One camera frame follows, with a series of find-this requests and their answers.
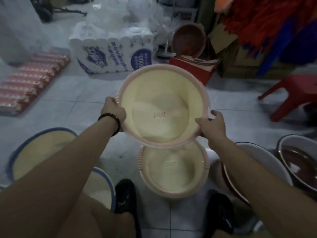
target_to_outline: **black shoe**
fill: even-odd
[[[216,190],[212,190],[212,196],[207,206],[207,228],[204,238],[211,238],[216,230],[233,233],[236,225],[233,205],[229,198]]]
[[[117,206],[115,213],[122,214],[129,212],[133,215],[136,238],[141,238],[141,227],[137,217],[137,197],[135,187],[131,180],[124,179],[119,181],[115,187],[117,196]]]

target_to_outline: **white tile floor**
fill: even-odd
[[[76,14],[58,16],[56,22],[45,26],[53,43],[68,47],[70,27],[82,19]],[[51,127],[67,127],[78,134],[93,124],[99,116],[106,96],[116,95],[128,73],[88,77],[73,62],[34,104],[18,117],[0,116],[0,183],[6,184],[5,166],[8,157],[31,135]],[[233,141],[249,141],[265,148],[274,148],[281,136],[305,134],[312,131],[304,125],[305,116],[298,109],[279,123],[269,119],[287,94],[280,90],[259,103],[257,96],[274,81],[221,79],[214,74],[207,84],[211,108],[224,114],[227,135]],[[207,147],[201,137],[198,141]],[[138,192],[138,215],[143,237],[196,238],[202,236],[208,190],[217,188],[212,180],[192,197],[170,202],[151,192],[142,182],[137,170],[136,156],[141,145],[124,133],[113,137],[98,165],[117,183],[131,179]]]

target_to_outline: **toilet paper pack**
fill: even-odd
[[[146,27],[107,32],[79,22],[69,44],[72,55],[88,74],[133,71],[152,64],[153,33]]]

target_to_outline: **red box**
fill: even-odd
[[[170,57],[169,64],[185,69],[196,77],[204,86],[208,83],[214,72],[218,60],[203,60],[190,56]]]

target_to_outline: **person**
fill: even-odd
[[[141,237],[131,181],[122,180],[115,187],[114,213],[82,193],[95,162],[120,127],[117,121],[126,118],[125,110],[111,97],[106,98],[101,114],[72,143],[0,193],[1,238]],[[265,227],[275,237],[317,236],[317,204],[230,141],[222,114],[214,110],[212,114],[214,120],[196,122]],[[210,236],[231,237],[214,224],[207,227]]]

